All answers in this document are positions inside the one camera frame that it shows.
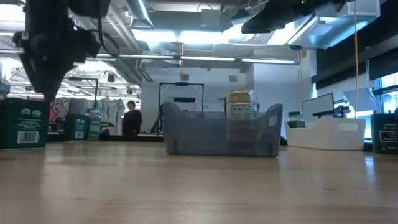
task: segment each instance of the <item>barcode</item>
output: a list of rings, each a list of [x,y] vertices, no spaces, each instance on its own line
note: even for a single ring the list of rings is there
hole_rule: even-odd
[[[39,143],[38,131],[18,131],[18,144]]]
[[[75,134],[75,138],[84,138],[84,137],[85,137],[84,131],[77,131]]]

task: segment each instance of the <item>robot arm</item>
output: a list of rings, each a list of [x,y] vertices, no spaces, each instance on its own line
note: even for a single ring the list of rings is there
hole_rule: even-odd
[[[52,101],[74,62],[95,57],[101,48],[92,31],[75,26],[69,9],[80,16],[101,19],[110,0],[27,0],[25,32],[12,41],[23,49],[21,62],[36,92]]]

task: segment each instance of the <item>jar lid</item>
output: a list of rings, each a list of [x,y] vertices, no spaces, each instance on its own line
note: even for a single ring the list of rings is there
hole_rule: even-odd
[[[287,116],[291,117],[291,116],[301,116],[301,112],[300,111],[292,111],[287,113]]]

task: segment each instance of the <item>white plastic bin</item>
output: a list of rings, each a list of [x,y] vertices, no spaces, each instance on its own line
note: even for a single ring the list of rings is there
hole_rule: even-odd
[[[285,123],[287,144],[328,150],[363,150],[365,119],[321,118],[306,128],[290,128]]]

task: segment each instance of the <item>clear plastic bin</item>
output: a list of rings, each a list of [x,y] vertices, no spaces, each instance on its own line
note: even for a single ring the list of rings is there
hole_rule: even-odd
[[[279,154],[282,105],[258,119],[228,120],[220,112],[183,112],[172,102],[164,107],[164,138],[169,154],[266,156]]]

